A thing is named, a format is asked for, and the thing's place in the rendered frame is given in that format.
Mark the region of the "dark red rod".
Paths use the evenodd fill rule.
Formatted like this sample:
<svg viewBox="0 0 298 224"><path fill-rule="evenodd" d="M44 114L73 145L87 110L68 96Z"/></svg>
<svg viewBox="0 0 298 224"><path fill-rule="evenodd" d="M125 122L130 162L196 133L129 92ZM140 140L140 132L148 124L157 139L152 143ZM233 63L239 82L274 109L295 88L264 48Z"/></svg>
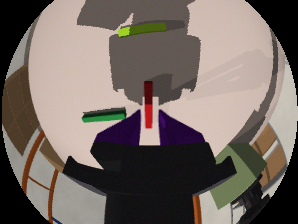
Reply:
<svg viewBox="0 0 298 224"><path fill-rule="evenodd" d="M144 81L145 129L152 129L153 81Z"/></svg>

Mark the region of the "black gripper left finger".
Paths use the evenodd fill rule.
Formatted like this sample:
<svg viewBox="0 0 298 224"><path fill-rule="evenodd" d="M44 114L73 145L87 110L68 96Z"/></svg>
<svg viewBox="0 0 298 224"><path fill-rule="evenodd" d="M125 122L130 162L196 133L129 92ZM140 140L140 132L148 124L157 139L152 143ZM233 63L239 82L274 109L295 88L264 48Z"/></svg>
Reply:
<svg viewBox="0 0 298 224"><path fill-rule="evenodd" d="M141 109L128 118L99 132L95 141L121 143L122 145L139 145L141 132Z"/></svg>

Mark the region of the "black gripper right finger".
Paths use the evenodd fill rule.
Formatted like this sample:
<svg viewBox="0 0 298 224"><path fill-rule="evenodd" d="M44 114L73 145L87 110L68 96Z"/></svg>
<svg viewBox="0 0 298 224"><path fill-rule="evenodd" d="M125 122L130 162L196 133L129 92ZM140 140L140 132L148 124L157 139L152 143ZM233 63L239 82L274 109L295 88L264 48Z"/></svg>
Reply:
<svg viewBox="0 0 298 224"><path fill-rule="evenodd" d="M158 125L160 145L206 142L202 133L170 117L161 109L158 113Z"/></svg>

